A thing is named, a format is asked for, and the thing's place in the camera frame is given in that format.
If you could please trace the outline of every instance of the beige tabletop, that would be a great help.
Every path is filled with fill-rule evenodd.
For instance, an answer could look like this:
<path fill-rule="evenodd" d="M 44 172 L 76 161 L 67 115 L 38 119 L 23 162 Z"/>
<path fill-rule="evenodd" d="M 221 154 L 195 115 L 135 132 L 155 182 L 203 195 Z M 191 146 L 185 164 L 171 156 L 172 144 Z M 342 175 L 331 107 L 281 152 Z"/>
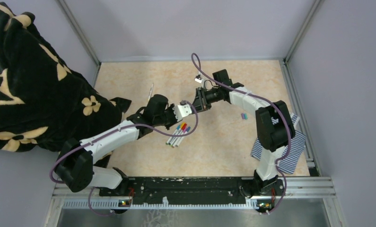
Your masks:
<path fill-rule="evenodd" d="M 240 82 L 257 95 L 275 102 L 289 102 L 278 61 L 203 61 L 202 69 L 211 75 L 227 69 L 232 81 Z M 126 116 L 146 106 L 149 91 L 161 94 L 169 103 L 193 101 L 197 70 L 190 61 L 103 63 L 96 82 L 96 90 L 104 97 L 123 97 L 132 100 Z M 253 176 L 259 161 L 250 157 L 257 137 L 256 121 L 244 111 L 220 101 L 212 109 L 199 113 L 197 130 L 186 137 L 180 147 L 165 143 L 168 137 L 151 133 L 138 141 L 116 149 L 109 167 L 117 167 L 128 176 Z M 184 119 L 193 128 L 195 116 Z M 302 154 L 293 176 L 309 176 Z"/>

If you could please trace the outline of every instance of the blue and white striped towel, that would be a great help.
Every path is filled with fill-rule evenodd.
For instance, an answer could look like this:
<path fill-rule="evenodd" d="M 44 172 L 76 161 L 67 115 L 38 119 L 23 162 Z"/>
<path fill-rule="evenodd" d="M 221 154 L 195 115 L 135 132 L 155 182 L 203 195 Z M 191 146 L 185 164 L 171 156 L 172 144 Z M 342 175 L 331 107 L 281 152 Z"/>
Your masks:
<path fill-rule="evenodd" d="M 297 121 L 299 121 L 298 116 L 296 116 L 295 114 L 291 117 L 291 120 L 294 125 L 296 125 Z M 272 119 L 272 121 L 273 124 L 276 124 L 278 122 L 278 119 Z M 295 137 L 291 141 L 291 151 L 285 159 L 280 161 L 279 164 L 280 170 L 282 172 L 287 174 L 293 174 L 295 172 L 299 157 L 302 154 L 302 151 L 305 149 L 305 140 L 306 135 L 299 131 L 295 131 Z M 282 154 L 285 155 L 286 152 L 287 148 L 285 148 Z M 262 146 L 260 144 L 259 138 L 256 139 L 256 142 L 253 145 L 251 156 L 258 160 L 260 160 L 260 157 L 262 156 Z"/>

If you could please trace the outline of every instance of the marker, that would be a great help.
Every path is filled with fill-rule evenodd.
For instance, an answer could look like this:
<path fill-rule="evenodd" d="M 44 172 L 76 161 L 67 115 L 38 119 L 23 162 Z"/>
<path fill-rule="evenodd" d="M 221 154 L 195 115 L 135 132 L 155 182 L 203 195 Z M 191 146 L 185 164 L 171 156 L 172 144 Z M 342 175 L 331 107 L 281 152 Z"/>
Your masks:
<path fill-rule="evenodd" d="M 151 83 L 151 88 L 150 88 L 150 92 L 149 92 L 149 98 L 148 98 L 148 101 L 150 100 L 150 98 L 151 98 L 151 94 L 153 93 L 153 87 L 154 87 L 154 83 Z"/>
<path fill-rule="evenodd" d="M 189 128 L 189 127 L 186 127 L 186 128 L 182 131 L 181 135 L 183 135 L 183 134 L 186 132 L 186 130 L 187 130 L 188 128 Z M 177 137 L 177 138 L 174 140 L 174 142 L 171 144 L 171 146 L 174 147 L 175 144 L 176 144 L 179 140 L 181 140 L 181 138 L 182 138 L 182 137 Z"/>
<path fill-rule="evenodd" d="M 184 126 L 186 126 L 186 123 L 185 122 L 183 122 L 182 124 L 180 124 L 180 127 L 179 127 L 179 129 L 176 131 L 176 132 L 174 132 L 173 133 L 173 135 L 177 135 L 180 131 L 182 131 L 182 127 L 184 127 Z M 168 141 L 168 143 L 167 143 L 167 145 L 170 145 L 171 144 L 171 142 L 173 141 L 173 139 L 175 139 L 175 137 L 170 137 L 170 141 Z"/>
<path fill-rule="evenodd" d="M 173 135 L 175 135 L 175 134 L 178 132 L 178 130 L 180 129 L 180 127 L 181 127 L 181 125 L 178 125 L 178 127 L 177 127 L 177 128 L 175 129 L 175 131 L 173 132 Z M 173 137 L 170 136 L 170 138 L 168 138 L 166 144 L 168 145 L 169 142 L 171 142 L 172 139 L 173 139 Z"/>
<path fill-rule="evenodd" d="M 181 128 L 178 130 L 178 132 L 176 133 L 177 135 L 181 135 L 182 134 L 182 131 L 185 130 L 186 126 L 188 126 L 187 124 L 184 124 L 181 126 Z M 175 142 L 175 140 L 177 139 L 178 137 L 174 137 L 171 142 L 169 142 L 169 145 L 172 147 L 172 144 Z"/>
<path fill-rule="evenodd" d="M 189 132 L 189 130 L 191 130 L 190 127 L 188 127 L 188 128 L 186 129 L 186 132 L 185 132 L 184 134 L 187 134 L 187 133 Z M 177 144 L 176 144 L 175 146 L 178 147 L 178 146 L 181 144 L 181 142 L 182 142 L 182 140 L 183 140 L 184 138 L 185 138 L 185 136 L 184 136 L 184 137 L 181 137 L 180 140 L 177 142 Z"/>

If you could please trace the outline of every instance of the black blanket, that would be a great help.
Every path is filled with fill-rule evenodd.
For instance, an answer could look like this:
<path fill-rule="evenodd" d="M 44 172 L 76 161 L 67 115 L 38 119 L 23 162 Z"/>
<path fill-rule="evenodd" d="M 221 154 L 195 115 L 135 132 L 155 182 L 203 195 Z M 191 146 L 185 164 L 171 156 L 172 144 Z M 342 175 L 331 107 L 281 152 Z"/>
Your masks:
<path fill-rule="evenodd" d="M 33 24 L 0 3 L 0 149 L 59 151 L 121 122 L 131 101 L 100 96 Z"/>

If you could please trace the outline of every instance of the robotic arm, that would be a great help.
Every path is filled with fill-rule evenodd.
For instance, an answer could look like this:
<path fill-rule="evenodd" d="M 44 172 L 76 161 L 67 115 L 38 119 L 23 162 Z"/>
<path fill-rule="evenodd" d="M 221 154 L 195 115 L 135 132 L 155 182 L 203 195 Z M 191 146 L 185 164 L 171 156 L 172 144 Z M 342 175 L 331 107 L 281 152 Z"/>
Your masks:
<path fill-rule="evenodd" d="M 145 124 L 152 127 L 165 126 L 169 130 L 171 126 L 193 113 L 192 106 L 196 112 L 200 113 L 209 110 L 212 103 L 224 100 L 241 107 L 256 117 L 257 132 L 259 141 L 263 146 L 263 152 L 260 165 L 254 172 L 254 182 L 250 193 L 269 192 L 278 178 L 275 160 L 282 156 L 288 143 L 287 132 L 281 119 L 277 124 L 273 124 L 271 121 L 272 118 L 278 119 L 280 116 L 267 102 L 248 96 L 247 94 L 250 91 L 242 84 L 233 84 L 226 70 L 213 73 L 213 77 L 216 81 L 241 90 L 246 95 L 237 91 L 230 91 L 224 87 L 213 87 L 207 90 L 203 86 L 196 88 L 196 96 L 192 105 L 181 103 L 180 105 L 171 104 L 169 106 L 166 97 L 154 95 L 146 107 L 140 108 L 119 125 L 92 138 L 81 141 L 67 141 L 61 150 L 59 159 L 76 147 L 82 145 L 83 148 L 62 160 L 55 168 L 56 174 L 72 192 L 79 192 L 88 186 L 94 186 L 123 193 L 127 190 L 129 178 L 121 170 L 100 168 L 93 166 L 93 164 L 115 148 L 138 140 L 153 131 L 151 128 L 141 126 L 125 127 Z M 293 138 L 295 130 L 286 104 L 283 101 L 274 104 L 283 113 Z"/>

